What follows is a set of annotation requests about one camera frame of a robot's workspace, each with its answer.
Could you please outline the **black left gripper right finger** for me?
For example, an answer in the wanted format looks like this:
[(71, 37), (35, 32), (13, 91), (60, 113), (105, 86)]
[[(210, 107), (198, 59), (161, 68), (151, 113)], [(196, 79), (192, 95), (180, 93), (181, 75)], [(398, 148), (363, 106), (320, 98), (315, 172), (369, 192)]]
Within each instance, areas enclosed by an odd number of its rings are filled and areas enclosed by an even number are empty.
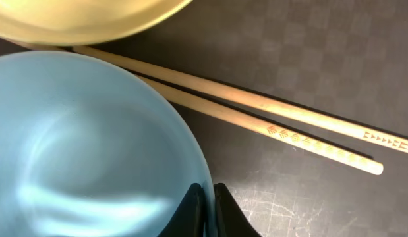
[(214, 184), (219, 237), (260, 237), (224, 183)]

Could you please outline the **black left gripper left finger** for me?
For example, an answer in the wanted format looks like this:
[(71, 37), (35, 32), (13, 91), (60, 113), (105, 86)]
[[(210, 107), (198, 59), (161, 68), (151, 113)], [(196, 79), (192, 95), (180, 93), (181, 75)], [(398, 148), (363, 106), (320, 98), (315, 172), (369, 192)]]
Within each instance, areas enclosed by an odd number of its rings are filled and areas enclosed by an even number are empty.
[(191, 184), (167, 226), (158, 237), (203, 237), (204, 190)]

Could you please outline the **light blue bowl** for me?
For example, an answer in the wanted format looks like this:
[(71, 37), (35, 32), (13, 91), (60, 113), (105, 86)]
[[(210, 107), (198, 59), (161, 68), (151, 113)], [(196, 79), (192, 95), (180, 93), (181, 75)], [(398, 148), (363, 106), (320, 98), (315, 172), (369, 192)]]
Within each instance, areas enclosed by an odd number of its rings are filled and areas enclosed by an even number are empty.
[(195, 183), (215, 236), (201, 148), (138, 77), (75, 53), (0, 56), (0, 236), (157, 236)]

